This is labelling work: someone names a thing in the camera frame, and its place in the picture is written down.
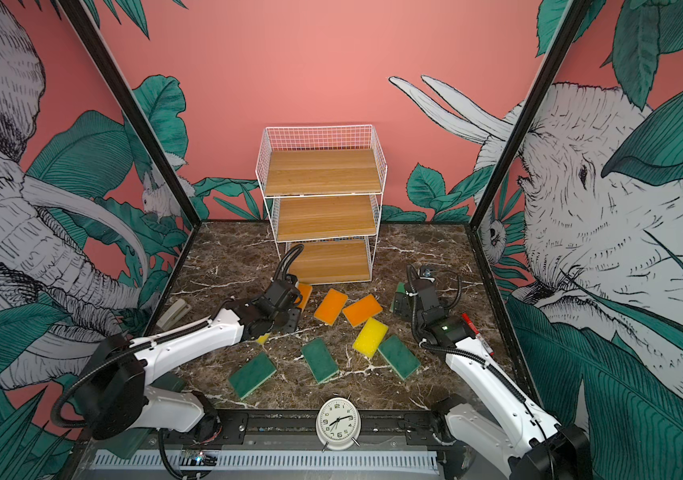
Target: elephant eye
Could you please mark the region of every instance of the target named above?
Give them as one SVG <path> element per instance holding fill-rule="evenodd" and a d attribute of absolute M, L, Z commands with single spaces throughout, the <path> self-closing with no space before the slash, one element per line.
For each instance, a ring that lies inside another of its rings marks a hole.
<path fill-rule="evenodd" d="M 579 180 L 582 181 L 582 186 L 586 190 L 586 165 L 582 165 L 581 169 L 579 170 Z"/>

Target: sponge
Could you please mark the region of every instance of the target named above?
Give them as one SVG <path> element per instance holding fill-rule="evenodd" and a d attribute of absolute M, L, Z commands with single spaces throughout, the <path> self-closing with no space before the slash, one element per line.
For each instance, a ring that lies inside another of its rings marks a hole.
<path fill-rule="evenodd" d="M 303 312 L 304 307 L 307 306 L 307 302 L 309 301 L 309 295 L 312 294 L 312 285 L 307 285 L 306 283 L 299 282 L 298 291 L 301 292 L 301 303 L 298 304 L 298 307 Z"/>
<path fill-rule="evenodd" d="M 369 359 L 372 358 L 376 355 L 376 349 L 378 348 L 379 343 L 385 339 L 387 330 L 389 330 L 389 327 L 384 323 L 375 318 L 368 319 L 363 330 L 361 330 L 360 334 L 357 336 L 357 340 L 355 340 L 355 343 L 352 345 L 352 348 Z"/>
<path fill-rule="evenodd" d="M 352 303 L 342 311 L 352 326 L 358 326 L 372 316 L 378 315 L 382 310 L 379 302 L 376 302 L 376 297 L 368 295 L 365 298 Z"/>
<path fill-rule="evenodd" d="M 319 321 L 326 322 L 328 325 L 333 325 L 336 318 L 344 308 L 344 304 L 349 297 L 337 290 L 330 289 L 325 295 L 323 302 L 317 307 L 314 312 L 314 318 Z"/>
<path fill-rule="evenodd" d="M 327 382 L 339 372 L 339 366 L 334 357 L 330 356 L 328 347 L 321 338 L 316 338 L 301 347 L 301 353 L 309 364 L 314 380 L 317 383 Z"/>
<path fill-rule="evenodd" d="M 379 353 L 401 379 L 408 378 L 421 365 L 419 359 L 394 335 L 379 345 Z"/>
<path fill-rule="evenodd" d="M 229 377 L 229 383 L 231 383 L 238 397 L 245 398 L 277 371 L 267 354 L 261 352 L 256 358 L 243 365 L 233 376 Z"/>

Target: orange sponge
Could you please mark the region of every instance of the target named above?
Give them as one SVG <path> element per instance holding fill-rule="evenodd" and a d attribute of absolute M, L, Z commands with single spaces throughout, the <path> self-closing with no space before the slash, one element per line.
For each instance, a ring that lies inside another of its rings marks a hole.
<path fill-rule="evenodd" d="M 378 315 L 382 310 L 379 302 L 376 302 L 376 297 L 368 295 L 364 299 L 352 303 L 342 311 L 352 326 L 358 326 L 372 316 Z"/>
<path fill-rule="evenodd" d="M 312 285 L 307 285 L 306 283 L 299 282 L 298 291 L 301 292 L 301 303 L 298 304 L 298 307 L 303 312 L 304 307 L 307 306 L 307 302 L 309 301 L 309 295 L 312 294 Z"/>
<path fill-rule="evenodd" d="M 314 312 L 314 318 L 319 321 L 326 322 L 328 325 L 333 325 L 336 318 L 344 308 L 344 304 L 349 297 L 337 290 L 330 289 L 325 295 L 323 302 L 317 307 Z"/>

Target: yellow sponge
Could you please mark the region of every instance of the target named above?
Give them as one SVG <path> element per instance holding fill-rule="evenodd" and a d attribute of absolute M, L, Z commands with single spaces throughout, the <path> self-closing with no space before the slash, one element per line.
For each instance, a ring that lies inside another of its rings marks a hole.
<path fill-rule="evenodd" d="M 387 330 L 389 330 L 389 327 L 384 323 L 375 318 L 368 319 L 352 348 L 370 359 L 376 354 L 376 349 L 379 348 L 381 341 L 385 339 Z"/>

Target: clock face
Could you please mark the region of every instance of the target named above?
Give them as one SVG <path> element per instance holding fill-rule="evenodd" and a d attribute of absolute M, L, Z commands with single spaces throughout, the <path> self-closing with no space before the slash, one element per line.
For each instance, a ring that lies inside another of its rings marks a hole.
<path fill-rule="evenodd" d="M 346 398 L 332 398 L 320 408 L 317 435 L 330 445 L 352 444 L 360 433 L 360 414 Z"/>

